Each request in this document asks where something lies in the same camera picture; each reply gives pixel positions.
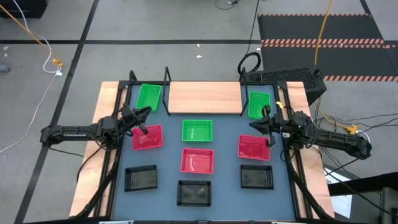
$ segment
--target concrete floor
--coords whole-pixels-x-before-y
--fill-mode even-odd
[[[92,2],[49,0],[43,18],[28,20],[30,29],[48,39],[78,40]],[[393,11],[398,2],[367,2],[383,37],[398,40],[395,23],[398,16]],[[221,11],[213,0],[100,0],[88,39],[248,39],[255,5],[254,0],[245,0],[230,11]],[[327,0],[265,0],[260,1],[259,13],[325,13],[327,5]],[[332,13],[363,12],[359,0],[335,0],[332,8]],[[253,36],[259,39],[257,23]],[[0,19],[0,39],[30,37],[11,20]],[[252,45],[251,51],[258,47]],[[64,74],[55,80],[47,93],[30,134],[16,147],[0,154],[1,223],[14,222],[39,155],[40,129],[50,123],[76,45],[54,45],[53,48],[65,64]],[[160,80],[165,66],[169,66],[175,80],[236,80],[236,66],[246,48],[247,45],[241,44],[85,45],[59,124],[90,124],[100,83],[125,80],[130,69],[140,80]],[[0,45],[0,63],[12,67],[12,72],[0,73],[0,149],[23,135],[34,108],[52,79],[52,75],[42,71],[47,54],[39,45]],[[322,99],[322,109],[327,114],[350,119],[398,111],[398,102],[394,99],[398,95],[397,83],[326,82],[326,85],[328,91]],[[368,123],[388,120],[377,118]],[[397,132],[397,127],[371,130],[372,157],[357,161],[347,169],[360,177],[396,171],[398,166],[392,155],[396,149],[394,134]],[[55,148],[83,154],[85,143],[66,142]],[[330,152],[342,163],[352,160],[343,152]],[[335,167],[325,155],[323,161]],[[49,152],[25,222],[68,217],[81,162],[80,157]],[[355,201],[353,210],[360,211],[363,200]],[[373,217],[368,216],[366,220],[372,222]]]

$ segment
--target red basket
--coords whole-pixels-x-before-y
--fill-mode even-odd
[[[213,158],[213,150],[182,149],[181,172],[212,174]]]
[[[132,150],[153,149],[163,146],[162,125],[147,126],[148,134],[141,129],[132,130]]]
[[[239,135],[238,156],[246,159],[269,160],[268,138]]]

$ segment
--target black basket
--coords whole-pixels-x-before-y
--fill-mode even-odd
[[[241,188],[274,189],[272,167],[241,165]]]
[[[211,205],[211,182],[179,180],[177,205],[209,207]]]
[[[157,188],[156,165],[127,168],[124,173],[124,191]]]

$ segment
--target green basket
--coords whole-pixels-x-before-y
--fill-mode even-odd
[[[210,142],[213,140],[212,120],[183,120],[182,140],[189,142]]]
[[[260,93],[251,91],[249,95],[249,119],[261,119],[261,110],[265,105],[270,105],[270,97],[268,93]]]
[[[139,90],[136,108],[150,106],[152,111],[156,112],[161,90],[162,87],[159,85],[142,84],[141,89]]]

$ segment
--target gray tabletop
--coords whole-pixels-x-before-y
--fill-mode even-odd
[[[169,87],[166,87],[168,101]],[[139,85],[131,91],[130,107],[136,105]],[[249,91],[261,91],[271,96],[271,110],[276,111],[273,86],[248,86]],[[146,125],[161,124],[164,145],[158,149],[133,151],[132,139],[124,138],[119,173],[114,196],[113,220],[294,220],[292,197],[286,164],[279,159],[282,139],[275,136],[269,161],[238,157],[240,134],[260,136],[249,127],[253,120],[247,111],[238,114],[172,114],[167,116],[162,102],[157,112],[151,113]],[[212,142],[183,142],[183,119],[213,120]],[[214,173],[192,174],[180,171],[183,148],[214,150]],[[274,189],[242,189],[240,165],[272,166]],[[130,167],[157,166],[157,188],[124,191],[124,170]],[[177,206],[178,180],[211,181],[210,207]]]

